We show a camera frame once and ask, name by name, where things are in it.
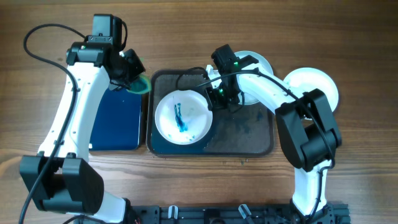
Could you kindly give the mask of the green sponge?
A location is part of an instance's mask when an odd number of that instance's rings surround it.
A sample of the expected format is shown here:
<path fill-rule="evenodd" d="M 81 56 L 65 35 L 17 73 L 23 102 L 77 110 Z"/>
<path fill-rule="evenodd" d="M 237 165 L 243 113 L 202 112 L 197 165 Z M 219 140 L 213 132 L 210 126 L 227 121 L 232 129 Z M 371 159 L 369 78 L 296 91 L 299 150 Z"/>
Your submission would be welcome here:
<path fill-rule="evenodd" d="M 143 73 L 140 74 L 129 86 L 127 89 L 128 92 L 137 94 L 137 95 L 145 95 L 152 90 L 152 85 L 150 79 L 145 76 Z"/>

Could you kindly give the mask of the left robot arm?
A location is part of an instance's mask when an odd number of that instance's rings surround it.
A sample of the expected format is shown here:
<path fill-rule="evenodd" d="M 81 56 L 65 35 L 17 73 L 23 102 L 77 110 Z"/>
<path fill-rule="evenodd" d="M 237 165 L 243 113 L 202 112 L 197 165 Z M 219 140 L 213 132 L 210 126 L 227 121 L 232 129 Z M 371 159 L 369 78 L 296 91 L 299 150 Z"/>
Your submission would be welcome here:
<path fill-rule="evenodd" d="M 52 127 L 37 154 L 24 156 L 19 172 L 27 203 L 42 212 L 69 214 L 93 223 L 139 223 L 126 198 L 104 189 L 89 165 L 89 143 L 106 90 L 144 95 L 150 80 L 135 51 L 126 48 L 127 25 L 111 14 L 95 14 L 93 31 L 67 50 L 67 79 Z"/>

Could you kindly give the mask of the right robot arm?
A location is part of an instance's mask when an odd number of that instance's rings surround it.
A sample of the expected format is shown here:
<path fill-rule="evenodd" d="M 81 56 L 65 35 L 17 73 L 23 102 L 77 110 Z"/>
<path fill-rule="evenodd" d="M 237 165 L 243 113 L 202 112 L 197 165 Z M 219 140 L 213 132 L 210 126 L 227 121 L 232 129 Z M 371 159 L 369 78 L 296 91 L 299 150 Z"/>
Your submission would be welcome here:
<path fill-rule="evenodd" d="M 245 103 L 250 95 L 276 118 L 280 146 L 295 169 L 294 212 L 301 222 L 320 218 L 326 206 L 328 170 L 334 168 L 342 137 L 333 115 L 339 101 L 335 82 L 325 72 L 298 68 L 283 80 L 268 72 L 263 56 L 255 52 L 238 55 L 226 44 L 211 55 L 218 86 L 207 88 L 209 108 Z"/>

